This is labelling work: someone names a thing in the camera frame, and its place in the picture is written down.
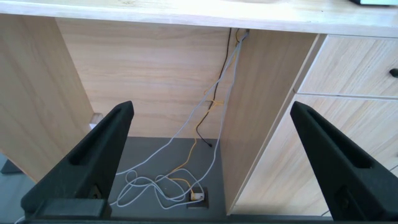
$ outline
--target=light wood surface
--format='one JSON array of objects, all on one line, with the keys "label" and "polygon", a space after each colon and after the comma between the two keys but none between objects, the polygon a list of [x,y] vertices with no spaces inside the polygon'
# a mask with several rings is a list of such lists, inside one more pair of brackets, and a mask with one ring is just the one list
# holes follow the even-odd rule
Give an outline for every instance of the light wood surface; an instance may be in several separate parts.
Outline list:
[{"label": "light wood surface", "polygon": [[398,39],[328,35],[299,93],[398,97]]},{"label": "light wood surface", "polygon": [[[398,101],[296,95],[387,169],[398,165]],[[328,210],[294,124],[286,111],[234,213],[321,215]]]},{"label": "light wood surface", "polygon": [[397,7],[349,0],[1,0],[0,13],[398,37]]},{"label": "light wood surface", "polygon": [[0,15],[0,149],[40,180],[90,130],[93,109],[54,18]]},{"label": "light wood surface", "polygon": [[[172,137],[187,120],[204,91],[217,81],[228,28],[57,19],[93,109],[104,115],[131,100],[130,136]],[[235,46],[234,30],[229,53]],[[231,84],[228,70],[218,86],[223,100]],[[178,137],[193,138],[208,109],[201,106]],[[222,106],[207,116],[199,131],[217,138]]]},{"label": "light wood surface", "polygon": [[316,36],[251,30],[243,43],[221,136],[228,213],[256,165]]}]

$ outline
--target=wood grain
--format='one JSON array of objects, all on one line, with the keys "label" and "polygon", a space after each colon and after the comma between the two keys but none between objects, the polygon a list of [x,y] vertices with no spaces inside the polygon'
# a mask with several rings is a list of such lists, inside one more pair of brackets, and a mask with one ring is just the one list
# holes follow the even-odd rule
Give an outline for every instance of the wood grain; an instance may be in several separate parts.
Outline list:
[{"label": "wood grain", "polygon": [[396,7],[348,0],[1,0],[0,13],[398,37]]},{"label": "wood grain", "polygon": [[[398,101],[296,95],[387,169],[398,165]],[[321,215],[328,210],[307,155],[286,111],[234,213]]]},{"label": "wood grain", "polygon": [[398,40],[329,35],[299,93],[398,97]]},{"label": "wood grain", "polygon": [[221,136],[228,213],[256,165],[315,37],[251,30],[243,43]]},{"label": "wood grain", "polygon": [[[130,136],[172,137],[218,79],[226,53],[227,28],[57,19],[66,45],[95,112],[107,114],[132,100]],[[235,46],[232,33],[230,53]],[[232,74],[217,90],[223,100]],[[178,136],[193,129],[208,109],[201,106]],[[199,130],[217,138],[222,106]]]},{"label": "wood grain", "polygon": [[0,15],[0,149],[40,180],[90,130],[93,109],[54,18]]}]

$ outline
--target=tangled cable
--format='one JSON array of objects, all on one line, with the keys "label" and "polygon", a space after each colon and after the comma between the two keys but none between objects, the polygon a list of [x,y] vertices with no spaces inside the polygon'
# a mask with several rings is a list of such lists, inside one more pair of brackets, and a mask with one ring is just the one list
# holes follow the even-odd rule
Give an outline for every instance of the tangled cable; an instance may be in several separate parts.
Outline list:
[{"label": "tangled cable", "polygon": [[[215,163],[215,160],[216,160],[216,152],[217,152],[218,144],[219,144],[219,142],[220,142],[221,132],[222,132],[222,129],[223,129],[224,116],[225,116],[226,109],[227,109],[227,105],[228,105],[229,95],[230,95],[230,93],[231,93],[232,87],[233,87],[234,82],[235,82],[236,67],[237,67],[237,64],[238,64],[238,61],[239,61],[239,54],[240,54],[240,51],[241,51],[241,45],[242,45],[243,40],[247,37],[247,35],[248,35],[248,33],[245,33],[245,34],[240,38],[240,41],[239,41],[238,44],[235,46],[235,49],[234,49],[233,53],[229,56],[228,63],[227,63],[226,66],[224,67],[224,69],[223,69],[223,71],[222,71],[222,74],[221,74],[220,78],[219,78],[219,79],[213,84],[213,86],[211,86],[211,88],[205,93],[205,95],[204,95],[204,97],[202,98],[202,100],[199,102],[199,104],[198,104],[198,105],[192,110],[192,112],[190,113],[190,116],[188,117],[187,121],[186,121],[186,122],[183,124],[183,126],[177,131],[177,133],[175,133],[175,135],[170,139],[170,141],[169,141],[168,143],[166,143],[164,146],[162,146],[161,148],[159,148],[158,150],[156,150],[152,155],[150,155],[150,156],[149,156],[146,160],[144,160],[143,162],[141,162],[141,163],[139,163],[139,164],[133,166],[132,168],[130,168],[130,169],[128,169],[128,170],[125,170],[125,171],[116,173],[116,175],[126,174],[125,177],[124,177],[124,179],[125,179],[125,181],[126,181],[126,185],[123,187],[122,191],[120,191],[120,193],[119,193],[119,195],[118,195],[116,201],[113,202],[113,203],[111,203],[111,205],[117,205],[118,207],[126,207],[126,206],[132,204],[134,201],[136,201],[136,200],[137,200],[147,189],[149,189],[150,187],[153,187],[153,188],[154,188],[154,192],[155,192],[156,198],[157,198],[157,200],[158,200],[158,202],[159,202],[159,205],[160,205],[163,209],[170,209],[170,208],[173,208],[173,207],[176,207],[176,206],[179,206],[179,205],[186,205],[186,204],[189,204],[189,203],[197,203],[197,202],[200,202],[200,201],[203,200],[203,198],[202,198],[202,199],[194,200],[194,201],[191,201],[191,202],[182,202],[182,201],[185,200],[186,194],[187,194],[189,191],[192,192],[192,187],[195,186],[195,185],[198,185],[198,186],[199,186],[199,188],[201,189],[202,193],[204,192],[202,186],[200,185],[200,181],[202,181],[202,180],[207,176],[207,174],[209,173],[209,171],[210,171],[211,168],[213,167],[213,164]],[[211,90],[214,89],[214,87],[215,87],[220,81],[222,81],[222,79],[224,79],[225,71],[226,71],[226,69],[231,65],[231,63],[232,63],[232,61],[233,61],[233,59],[234,59],[235,57],[236,57],[236,60],[235,60],[234,70],[233,70],[233,81],[232,81],[231,86],[229,87],[229,90],[228,90],[228,92],[227,92],[227,95],[225,96],[224,107],[223,107],[223,113],[222,113],[222,115],[221,115],[221,121],[220,121],[220,131],[219,131],[219,133],[218,133],[218,139],[217,139],[216,147],[215,147],[215,150],[214,150],[213,160],[212,160],[212,162],[211,162],[211,164],[210,164],[208,170],[205,172],[205,174],[204,174],[200,179],[196,179],[196,178],[191,174],[191,172],[189,172],[189,170],[186,170],[186,169],[184,169],[184,168],[181,168],[183,165],[185,165],[185,164],[187,163],[187,161],[188,161],[188,160],[187,160],[186,163],[182,164],[181,166],[178,166],[178,167],[177,167],[176,169],[174,169],[172,172],[169,172],[169,173],[166,174],[166,175],[158,175],[154,180],[152,180],[152,179],[150,179],[150,178],[148,178],[148,177],[139,177],[139,176],[138,176],[138,173],[135,171],[135,168],[137,168],[137,167],[139,167],[139,166],[145,164],[147,161],[149,161],[149,159],[151,159],[151,158],[154,157],[158,152],[160,152],[160,151],[163,150],[165,147],[167,147],[167,146],[173,141],[173,139],[174,139],[176,136],[178,136],[178,134],[180,134],[181,130],[187,125],[187,123],[188,123],[188,122],[190,121],[190,119],[192,118],[192,115],[193,115],[193,113],[196,111],[196,109],[199,108],[199,106],[206,100],[206,98],[207,98],[207,96],[210,94]],[[188,174],[195,180],[195,182],[194,182],[192,185],[190,185],[189,182],[186,181],[185,179],[171,178],[171,177],[169,177],[170,175],[172,175],[172,174],[174,174],[174,173],[177,173],[177,172],[186,172],[186,173],[188,173]],[[135,174],[135,178],[129,180],[129,174],[130,174],[130,173],[134,173],[134,174]],[[146,184],[137,184],[136,182],[137,182],[138,180],[146,180],[146,181],[148,181],[148,183],[146,183]],[[189,186],[189,189],[188,189],[188,190],[184,190],[184,189],[182,188],[182,186],[176,182],[176,180],[182,180],[182,181],[186,182],[186,183],[188,184],[188,186]],[[177,196],[174,196],[174,197],[168,197],[168,196],[166,196],[166,194],[164,194],[163,190],[159,187],[159,183],[160,183],[161,181],[170,181],[171,183],[175,184],[175,185],[178,186],[179,189],[181,190],[181,194],[180,194],[180,195],[177,195]],[[125,203],[125,204],[120,204],[120,200],[121,200],[123,197],[125,197],[126,194],[127,194],[133,187],[142,188],[142,190],[141,190],[141,192],[140,192],[138,195],[136,195],[133,199],[131,199],[131,200],[128,201],[127,203]],[[177,202],[177,203],[175,203],[175,204],[173,204],[173,205],[171,205],[171,206],[169,206],[169,207],[166,207],[166,206],[165,206],[164,204],[162,204],[162,202],[160,201],[159,195],[163,196],[163,198],[164,198],[165,200],[168,200],[168,201],[171,201],[171,202]]]}]

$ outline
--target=gray carpet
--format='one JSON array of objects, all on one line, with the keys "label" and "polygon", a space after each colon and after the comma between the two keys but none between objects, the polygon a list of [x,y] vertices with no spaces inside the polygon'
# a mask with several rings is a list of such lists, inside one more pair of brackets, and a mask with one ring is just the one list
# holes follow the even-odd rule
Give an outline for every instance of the gray carpet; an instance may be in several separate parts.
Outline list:
[{"label": "gray carpet", "polygon": [[[168,138],[128,138],[121,161],[119,163],[118,172],[126,170],[133,165],[136,165],[154,151],[163,146],[169,141]],[[215,140],[209,140],[215,146]],[[183,164],[188,156],[189,150],[193,144],[193,139],[174,139],[173,142],[160,151],[156,156],[149,160],[146,164],[138,167],[136,171],[139,176],[149,177],[154,179],[159,174],[167,174],[175,167]],[[198,141],[197,146],[194,148],[188,164],[185,166],[197,179],[209,168],[213,159],[214,148],[208,147],[202,141]],[[113,218],[133,218],[135,220],[150,219],[150,220],[223,220],[225,219],[225,204],[224,204],[224,188],[223,188],[223,173],[221,168],[220,149],[216,154],[216,161],[213,168],[210,170],[205,179],[201,182],[203,187],[208,188],[209,193],[209,209],[187,209],[185,205],[174,207],[169,210],[164,210],[160,207],[155,197],[154,188],[147,189],[140,198],[132,204],[119,208],[112,206]],[[172,177],[179,177],[187,179],[190,183],[193,179],[188,174],[176,173]],[[124,175],[115,178],[109,202],[115,201],[120,190],[126,184]],[[185,190],[188,185],[182,182]],[[180,190],[167,181],[160,184],[168,196],[178,195]],[[131,190],[121,203],[126,203],[137,195],[142,189]],[[174,203],[162,200],[164,205],[170,206]]]}]

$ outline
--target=desk drawer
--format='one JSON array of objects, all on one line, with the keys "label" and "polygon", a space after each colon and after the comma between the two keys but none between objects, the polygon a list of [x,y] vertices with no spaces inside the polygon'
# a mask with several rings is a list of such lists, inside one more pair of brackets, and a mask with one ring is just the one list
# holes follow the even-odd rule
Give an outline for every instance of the desk drawer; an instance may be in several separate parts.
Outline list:
[{"label": "desk drawer", "polygon": [[298,93],[398,97],[398,39],[329,35]]},{"label": "desk drawer", "polygon": [[[293,101],[317,110],[387,169],[398,165],[398,100],[295,95]],[[328,211],[289,112],[290,107],[233,213],[319,216]]]}]

